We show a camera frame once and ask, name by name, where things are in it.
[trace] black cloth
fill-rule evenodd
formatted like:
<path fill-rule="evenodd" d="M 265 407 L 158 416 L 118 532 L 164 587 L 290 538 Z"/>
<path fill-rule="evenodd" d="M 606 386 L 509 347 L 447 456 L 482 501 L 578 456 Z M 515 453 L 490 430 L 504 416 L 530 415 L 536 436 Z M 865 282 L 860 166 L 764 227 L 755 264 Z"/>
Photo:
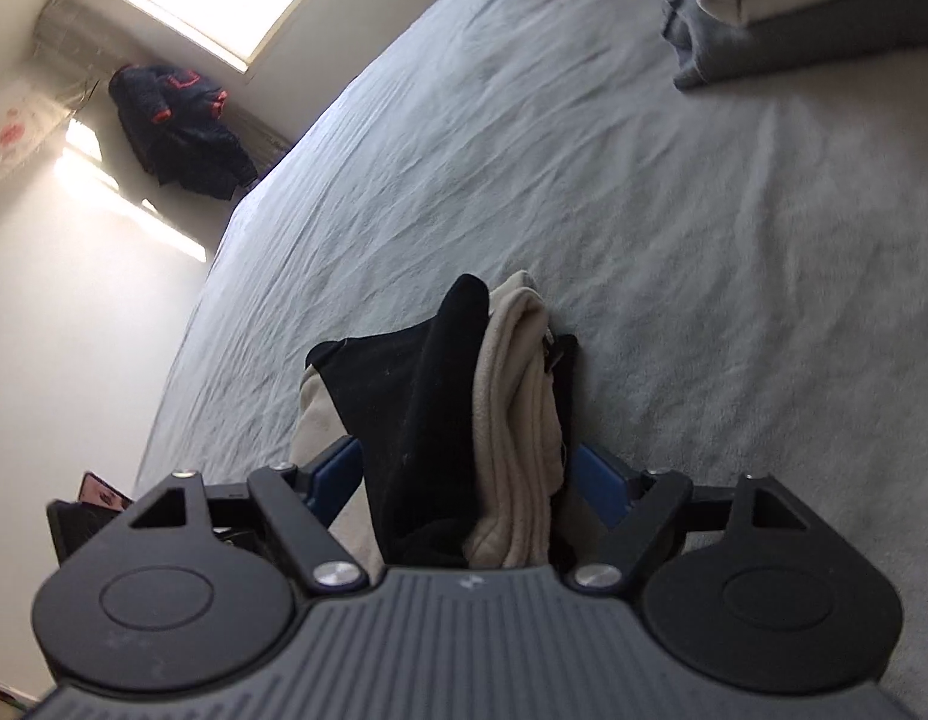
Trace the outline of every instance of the black cloth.
<path fill-rule="evenodd" d="M 110 80 L 117 117 L 144 170 L 161 186 L 230 199 L 258 177 L 237 136 L 218 121 L 227 92 L 194 71 L 128 66 Z"/>
<path fill-rule="evenodd" d="M 554 408 L 557 410 L 557 421 L 561 425 L 561 440 L 564 445 L 564 464 L 567 466 L 568 452 L 573 447 L 571 435 L 571 414 L 573 413 L 573 382 L 574 364 L 577 362 L 577 353 L 580 349 L 576 336 L 564 335 L 554 338 L 554 343 L 544 356 L 544 365 L 554 376 Z M 550 497 L 550 544 L 547 548 L 547 562 L 557 569 L 559 574 L 568 574 L 577 565 L 577 555 L 573 546 L 557 529 L 557 512 L 560 511 L 567 492 L 567 477 L 564 485 Z"/>
<path fill-rule="evenodd" d="M 361 442 L 371 521 L 389 565 L 463 568 L 480 517 L 472 390 L 487 287 L 463 275 L 427 322 L 326 341 L 307 355 Z"/>
<path fill-rule="evenodd" d="M 51 501 L 47 504 L 47 523 L 57 562 L 63 564 L 120 514 L 92 503 Z"/>

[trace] bed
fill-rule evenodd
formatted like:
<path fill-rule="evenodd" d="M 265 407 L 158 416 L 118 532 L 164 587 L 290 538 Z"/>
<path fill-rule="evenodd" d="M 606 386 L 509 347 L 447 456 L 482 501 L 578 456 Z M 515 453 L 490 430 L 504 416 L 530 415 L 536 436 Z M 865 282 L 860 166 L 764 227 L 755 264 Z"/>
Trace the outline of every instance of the bed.
<path fill-rule="evenodd" d="M 304 355 L 528 269 L 576 435 L 772 473 L 898 587 L 928 709 L 928 52 L 682 94 L 664 0 L 441 0 L 237 209 L 136 489 L 283 461 Z"/>

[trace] smartphone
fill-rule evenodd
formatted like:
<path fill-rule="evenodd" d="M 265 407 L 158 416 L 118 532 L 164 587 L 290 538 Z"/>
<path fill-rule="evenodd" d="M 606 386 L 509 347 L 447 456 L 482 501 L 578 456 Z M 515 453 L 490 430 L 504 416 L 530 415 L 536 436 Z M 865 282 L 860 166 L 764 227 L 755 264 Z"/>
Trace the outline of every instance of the smartphone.
<path fill-rule="evenodd" d="M 77 493 L 80 503 L 92 503 L 115 512 L 123 512 L 134 503 L 120 490 L 115 490 L 97 474 L 86 471 L 81 480 L 81 491 Z"/>

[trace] ribbed gray cover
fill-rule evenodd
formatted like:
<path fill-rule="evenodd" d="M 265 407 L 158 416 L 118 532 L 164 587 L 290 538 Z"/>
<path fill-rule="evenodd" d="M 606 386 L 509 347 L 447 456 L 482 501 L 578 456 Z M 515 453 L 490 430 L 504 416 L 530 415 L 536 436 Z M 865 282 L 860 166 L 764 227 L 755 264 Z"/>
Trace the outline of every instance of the ribbed gray cover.
<path fill-rule="evenodd" d="M 375 591 L 315 605 L 293 642 L 228 688 L 123 704 L 62 688 L 40 720 L 628 718 L 890 720 L 875 685 L 807 699 L 750 696 L 688 671 L 616 600 L 550 568 L 400 569 Z"/>

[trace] orange trim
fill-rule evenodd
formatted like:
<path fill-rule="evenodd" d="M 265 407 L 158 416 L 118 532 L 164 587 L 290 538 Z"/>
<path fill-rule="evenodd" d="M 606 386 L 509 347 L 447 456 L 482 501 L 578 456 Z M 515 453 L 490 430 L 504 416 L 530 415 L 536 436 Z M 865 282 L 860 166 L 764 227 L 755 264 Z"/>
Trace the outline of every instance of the orange trim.
<path fill-rule="evenodd" d="M 179 81 L 178 79 L 175 79 L 174 76 L 168 76 L 167 77 L 168 83 L 170 83 L 171 86 L 177 89 L 187 89 L 188 86 L 193 86 L 195 83 L 197 83 L 201 79 L 201 76 L 198 76 L 198 74 L 194 73 L 194 71 L 188 70 L 187 72 L 190 74 L 189 81 L 184 81 L 184 83 L 181 83 L 181 81 Z"/>
<path fill-rule="evenodd" d="M 221 113 L 224 112 L 224 101 L 227 100 L 227 92 L 221 89 L 220 94 L 217 96 L 215 103 L 211 103 L 211 117 L 213 119 L 220 119 Z"/>

